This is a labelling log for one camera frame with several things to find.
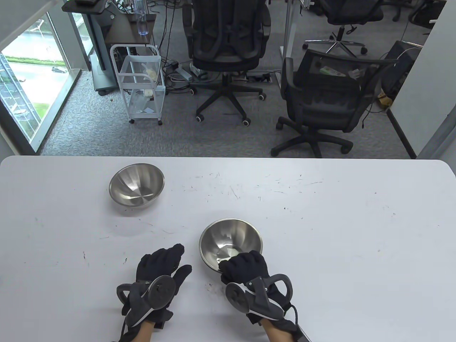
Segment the person's left hand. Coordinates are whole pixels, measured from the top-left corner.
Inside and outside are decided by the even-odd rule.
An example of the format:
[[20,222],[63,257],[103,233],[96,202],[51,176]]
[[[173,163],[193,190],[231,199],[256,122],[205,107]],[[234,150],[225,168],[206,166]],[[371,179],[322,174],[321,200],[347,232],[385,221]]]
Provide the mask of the person's left hand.
[[170,303],[192,272],[191,265],[180,266],[184,251],[182,244],[175,244],[169,249],[145,254],[137,266],[136,281],[117,287],[128,334],[137,333],[145,321],[154,323],[156,329],[163,329],[173,317]]

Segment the person's right hand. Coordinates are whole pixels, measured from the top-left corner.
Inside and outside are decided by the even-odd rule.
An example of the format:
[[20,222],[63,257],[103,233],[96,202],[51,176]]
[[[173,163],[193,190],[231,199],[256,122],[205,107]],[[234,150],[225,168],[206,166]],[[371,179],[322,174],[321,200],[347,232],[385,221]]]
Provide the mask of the person's right hand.
[[244,313],[251,324],[259,324],[269,339],[284,337],[297,341],[302,332],[297,321],[285,318],[293,290],[286,275],[270,275],[262,254],[252,250],[220,262],[221,281],[231,305]]

